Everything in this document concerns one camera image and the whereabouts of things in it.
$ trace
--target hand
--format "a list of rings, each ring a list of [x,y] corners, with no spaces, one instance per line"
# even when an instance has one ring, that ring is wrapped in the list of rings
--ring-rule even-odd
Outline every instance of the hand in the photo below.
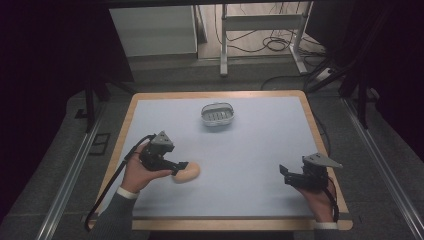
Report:
[[[332,179],[328,180],[327,189],[333,197],[336,195],[336,189],[334,188]],[[333,206],[324,191],[312,191],[300,188],[296,188],[296,190],[308,201],[309,208],[317,222],[333,222]]]
[[[137,150],[128,160],[125,168],[124,179],[122,180],[121,188],[132,192],[138,193],[141,189],[145,188],[150,181],[156,178],[162,178],[171,175],[171,170],[149,171],[139,160],[139,154],[146,144],[137,147]]]

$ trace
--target white container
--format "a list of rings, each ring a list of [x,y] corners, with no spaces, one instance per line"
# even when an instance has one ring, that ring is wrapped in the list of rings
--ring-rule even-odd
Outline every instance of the white container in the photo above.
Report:
[[[230,124],[233,118],[234,110],[229,103],[214,103],[202,108],[202,120],[208,127]]]

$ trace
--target wall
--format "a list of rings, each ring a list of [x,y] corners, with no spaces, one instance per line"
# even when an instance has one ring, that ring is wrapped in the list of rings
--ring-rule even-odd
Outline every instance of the wall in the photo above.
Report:
[[[127,57],[196,53],[191,6],[111,9]]]

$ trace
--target sleeve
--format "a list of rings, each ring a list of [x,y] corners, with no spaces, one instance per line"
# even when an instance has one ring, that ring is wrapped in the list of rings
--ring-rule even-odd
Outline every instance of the sleeve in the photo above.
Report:
[[[340,240],[337,223],[315,223],[315,240]]]
[[[135,196],[138,196],[138,194],[133,196],[125,196],[125,194],[121,189],[118,189],[107,209],[100,214],[90,231],[88,239],[130,239],[132,211],[137,200]]]

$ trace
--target black curtain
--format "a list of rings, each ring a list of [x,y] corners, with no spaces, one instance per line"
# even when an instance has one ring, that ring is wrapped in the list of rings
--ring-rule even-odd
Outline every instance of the black curtain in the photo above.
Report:
[[[3,218],[50,146],[68,99],[88,78],[133,78],[106,7],[7,1],[0,24]]]

